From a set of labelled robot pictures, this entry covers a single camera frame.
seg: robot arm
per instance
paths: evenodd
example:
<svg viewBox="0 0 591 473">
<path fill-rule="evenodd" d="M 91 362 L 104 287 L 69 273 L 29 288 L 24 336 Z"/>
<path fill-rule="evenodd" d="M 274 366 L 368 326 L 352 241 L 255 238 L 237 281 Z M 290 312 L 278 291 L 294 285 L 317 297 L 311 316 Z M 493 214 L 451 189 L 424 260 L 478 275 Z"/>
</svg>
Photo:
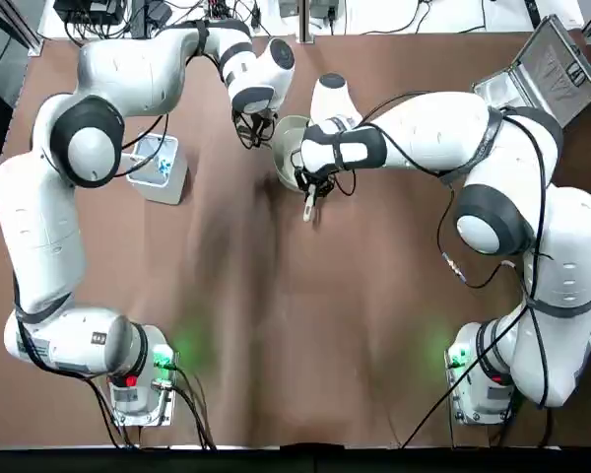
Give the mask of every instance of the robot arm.
<svg viewBox="0 0 591 473">
<path fill-rule="evenodd" d="M 148 40 L 90 43 L 73 94 L 50 97 L 35 120 L 32 149 L 0 165 L 0 225 L 14 268 L 15 310 L 4 342 L 11 355 L 57 372 L 108 374 L 125 425 L 160 425 L 172 402 L 152 389 L 172 362 L 160 330 L 102 307 L 76 306 L 86 259 L 75 186 L 99 187 L 120 164 L 124 119 L 172 111 L 185 67 L 207 54 L 219 64 L 232 109 L 275 112 L 294 73 L 291 49 L 273 38 L 260 57 L 237 21 L 188 22 Z"/>
<path fill-rule="evenodd" d="M 343 170 L 421 169 L 445 183 L 466 175 L 454 213 L 459 236 L 481 254 L 523 253 L 529 294 L 541 215 L 539 162 L 529 137 L 473 94 L 420 95 L 371 124 L 360 123 L 352 110 L 345 82 L 329 86 L 327 78 L 318 81 L 313 124 L 291 156 L 295 181 L 308 200 L 312 196 L 314 202 L 318 189 L 332 190 L 332 174 Z M 562 148 L 561 129 L 550 115 L 532 108 L 505 113 L 534 136 L 545 165 L 547 203 L 540 246 L 545 256 L 539 258 L 538 287 L 534 300 L 524 296 L 511 314 L 464 326 L 447 356 L 459 360 L 464 353 L 464 363 L 454 373 L 460 375 L 531 304 L 547 355 L 545 405 L 557 407 L 576 387 L 591 350 L 591 196 L 550 184 Z M 502 422 L 513 385 L 534 402 L 543 397 L 539 341 L 529 310 L 454 392 L 462 420 Z"/>
<path fill-rule="evenodd" d="M 232 111 L 262 115 L 282 104 L 294 74 L 294 55 L 272 38 L 256 57 L 247 26 L 228 20 L 186 22 L 153 39 L 111 39 L 84 46 L 78 86 L 46 104 L 33 142 L 73 183 L 99 187 L 118 171 L 124 119 L 162 115 L 181 98 L 188 61 L 209 55 L 228 88 Z"/>
</svg>

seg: brown mat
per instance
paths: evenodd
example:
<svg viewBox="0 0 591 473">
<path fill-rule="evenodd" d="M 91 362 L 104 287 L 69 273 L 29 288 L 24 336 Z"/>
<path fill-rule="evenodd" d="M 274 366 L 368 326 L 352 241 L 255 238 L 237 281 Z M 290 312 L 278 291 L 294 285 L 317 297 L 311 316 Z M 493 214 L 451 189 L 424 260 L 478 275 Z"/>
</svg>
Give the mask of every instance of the brown mat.
<svg viewBox="0 0 591 473">
<path fill-rule="evenodd" d="M 315 80 L 326 72 L 346 77 L 362 112 L 404 91 L 466 91 L 505 66 L 526 37 L 292 42 L 295 80 L 281 115 L 307 114 Z M 6 156 L 28 150 L 44 98 L 74 89 L 76 52 L 53 42 L 32 60 Z M 126 136 L 150 122 L 129 120 Z M 505 272 L 473 292 L 448 270 L 435 247 L 448 192 L 423 175 L 360 172 L 355 196 L 333 193 L 318 224 L 304 224 L 302 198 L 276 182 L 270 153 L 238 143 L 226 91 L 206 60 L 189 66 L 169 132 L 192 175 L 178 207 L 148 203 L 121 179 L 77 191 L 89 261 L 77 298 L 168 334 L 182 364 L 204 381 L 217 443 L 394 444 L 386 411 L 402 441 L 444 392 L 442 353 L 460 326 L 503 315 L 518 302 L 516 282 Z M 591 192 L 591 109 L 567 135 L 556 182 Z M 495 265 L 464 247 L 450 222 L 443 244 L 473 281 Z M 0 234 L 0 446 L 107 443 L 85 386 L 6 353 L 11 301 Z M 524 412 L 512 441 L 534 444 L 544 415 Z M 484 428 L 454 431 L 458 444 L 487 444 Z M 557 412 L 554 440 L 591 444 L 591 360 L 578 391 Z M 176 409 L 170 429 L 145 430 L 143 441 L 196 442 L 187 410 Z M 414 444 L 450 444 L 446 405 Z"/>
</svg>

